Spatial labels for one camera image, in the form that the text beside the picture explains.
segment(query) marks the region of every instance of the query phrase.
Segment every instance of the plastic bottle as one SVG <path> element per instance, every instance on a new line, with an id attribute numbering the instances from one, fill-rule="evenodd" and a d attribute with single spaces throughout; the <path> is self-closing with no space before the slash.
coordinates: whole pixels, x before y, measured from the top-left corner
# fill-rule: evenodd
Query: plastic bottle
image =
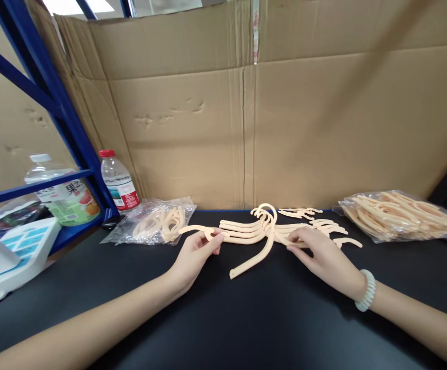
<path id="1" fill-rule="evenodd" d="M 53 162 L 48 154 L 31 155 L 30 159 L 36 166 L 28 171 L 25 177 L 27 184 L 75 172 L 65 164 Z M 82 179 L 48 187 L 37 191 L 36 194 L 63 226 L 85 224 L 97 217 L 100 212 L 99 206 Z"/>
<path id="2" fill-rule="evenodd" d="M 113 150 L 101 150 L 102 178 L 114 199 L 119 213 L 126 214 L 140 204 L 140 198 L 136 193 L 131 175 Z"/>

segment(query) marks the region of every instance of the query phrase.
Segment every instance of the cardboard box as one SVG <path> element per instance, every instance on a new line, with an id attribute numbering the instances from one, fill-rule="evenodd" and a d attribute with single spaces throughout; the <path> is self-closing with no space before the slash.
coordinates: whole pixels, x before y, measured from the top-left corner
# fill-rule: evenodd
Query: cardboard box
<path id="1" fill-rule="evenodd" d="M 143 197 L 329 208 L 361 191 L 426 197 L 447 171 L 447 0 L 56 16 L 64 50 L 29 9 L 92 141 Z"/>
<path id="2" fill-rule="evenodd" d="M 1 26 L 0 54 L 25 74 Z M 37 153 L 77 168 L 47 111 L 0 74 L 0 191 L 25 184 Z"/>

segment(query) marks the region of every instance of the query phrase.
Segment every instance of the hand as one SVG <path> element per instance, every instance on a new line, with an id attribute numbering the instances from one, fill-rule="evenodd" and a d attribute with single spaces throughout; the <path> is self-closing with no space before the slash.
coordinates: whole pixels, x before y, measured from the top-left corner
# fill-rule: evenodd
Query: hand
<path id="1" fill-rule="evenodd" d="M 199 275 L 204 263 L 212 254 L 220 254 L 220 244 L 224 240 L 219 235 L 223 230 L 215 228 L 212 240 L 208 241 L 202 231 L 186 238 L 181 251 L 170 270 L 166 273 L 180 292 L 185 294 Z"/>
<path id="2" fill-rule="evenodd" d="M 299 238 L 309 246 L 314 257 L 294 246 L 288 246 L 287 249 L 294 253 L 309 271 L 355 301 L 359 302 L 364 298 L 367 289 L 365 276 L 334 242 L 322 232 L 310 228 L 294 230 L 288 239 L 295 243 Z"/>

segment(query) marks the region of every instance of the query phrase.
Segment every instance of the black table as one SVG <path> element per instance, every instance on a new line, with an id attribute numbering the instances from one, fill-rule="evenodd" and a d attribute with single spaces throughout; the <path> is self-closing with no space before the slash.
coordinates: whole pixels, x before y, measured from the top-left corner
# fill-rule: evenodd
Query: black table
<path id="1" fill-rule="evenodd" d="M 362 249 L 342 248 L 358 268 L 447 312 L 446 242 L 375 245 L 347 219 L 333 212 L 323 217 L 334 219 L 364 244 Z M 191 224 L 218 226 L 221 219 L 255 221 L 248 212 L 196 212 Z M 278 216 L 279 224 L 296 221 Z M 97 231 L 0 304 L 0 352 L 159 276 L 180 249 L 99 244 L 106 235 Z M 264 244 L 223 244 L 185 296 L 92 368 L 447 368 L 390 322 L 357 311 L 352 300 L 310 273 L 281 244 L 275 243 L 261 263 L 231 281 L 230 269 Z"/>

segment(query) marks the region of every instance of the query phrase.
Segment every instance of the red bottle cap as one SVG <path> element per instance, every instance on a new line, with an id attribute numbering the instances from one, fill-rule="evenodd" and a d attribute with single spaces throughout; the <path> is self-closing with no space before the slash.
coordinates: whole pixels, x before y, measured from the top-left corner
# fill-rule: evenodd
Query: red bottle cap
<path id="1" fill-rule="evenodd" d="M 114 153 L 113 150 L 108 149 L 108 150 L 99 151 L 99 155 L 102 158 L 109 158 L 109 157 L 114 157 L 116 155 L 116 153 Z"/>

